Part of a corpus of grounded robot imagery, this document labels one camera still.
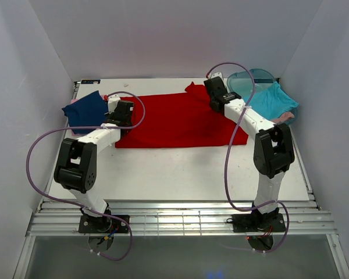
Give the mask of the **red t shirt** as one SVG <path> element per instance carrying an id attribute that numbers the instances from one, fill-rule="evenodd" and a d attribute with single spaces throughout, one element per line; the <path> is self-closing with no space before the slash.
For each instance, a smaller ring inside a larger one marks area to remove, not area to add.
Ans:
<path id="1" fill-rule="evenodd" d="M 235 122 L 213 111 L 204 85 L 191 83 L 184 92 L 129 97 L 133 124 L 116 148 L 192 148 L 245 145 L 248 135 Z"/>

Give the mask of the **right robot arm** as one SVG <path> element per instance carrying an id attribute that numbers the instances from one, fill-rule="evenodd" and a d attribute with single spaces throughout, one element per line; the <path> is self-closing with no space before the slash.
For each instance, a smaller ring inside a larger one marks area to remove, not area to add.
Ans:
<path id="1" fill-rule="evenodd" d="M 294 162 L 295 154 L 288 125 L 266 120 L 241 96 L 226 89 L 221 77 L 205 80 L 212 110 L 236 123 L 254 141 L 253 163 L 258 171 L 257 195 L 250 208 L 239 208 L 229 218 L 235 233 L 286 232 L 289 216 L 279 212 L 279 191 L 282 180 Z"/>

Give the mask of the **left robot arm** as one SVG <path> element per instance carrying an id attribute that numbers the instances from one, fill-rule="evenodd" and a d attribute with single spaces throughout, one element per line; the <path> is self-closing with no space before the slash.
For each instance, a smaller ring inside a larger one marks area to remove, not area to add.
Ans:
<path id="1" fill-rule="evenodd" d="M 100 217 L 108 208 L 94 185 L 97 180 L 97 155 L 127 134 L 127 130 L 119 127 L 133 125 L 132 101 L 113 99 L 108 102 L 108 109 L 107 119 L 100 129 L 62 141 L 54 171 L 54 181 L 73 194 L 81 204 L 82 212 L 91 217 Z"/>

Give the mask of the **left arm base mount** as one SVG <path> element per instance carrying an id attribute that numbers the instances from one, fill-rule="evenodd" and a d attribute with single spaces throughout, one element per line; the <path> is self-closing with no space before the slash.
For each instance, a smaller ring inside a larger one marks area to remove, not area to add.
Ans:
<path id="1" fill-rule="evenodd" d="M 112 232 L 125 234 L 129 232 L 127 225 L 119 220 L 107 217 L 82 215 L 78 232 L 82 234 L 109 234 Z"/>

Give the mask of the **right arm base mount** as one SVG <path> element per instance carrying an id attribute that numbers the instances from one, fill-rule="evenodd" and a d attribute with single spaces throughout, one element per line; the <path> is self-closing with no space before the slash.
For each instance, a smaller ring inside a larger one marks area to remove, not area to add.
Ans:
<path id="1" fill-rule="evenodd" d="M 283 233 L 286 230 L 286 224 L 282 214 L 268 219 L 258 219 L 251 214 L 233 214 L 226 220 L 231 224 L 234 233 Z"/>

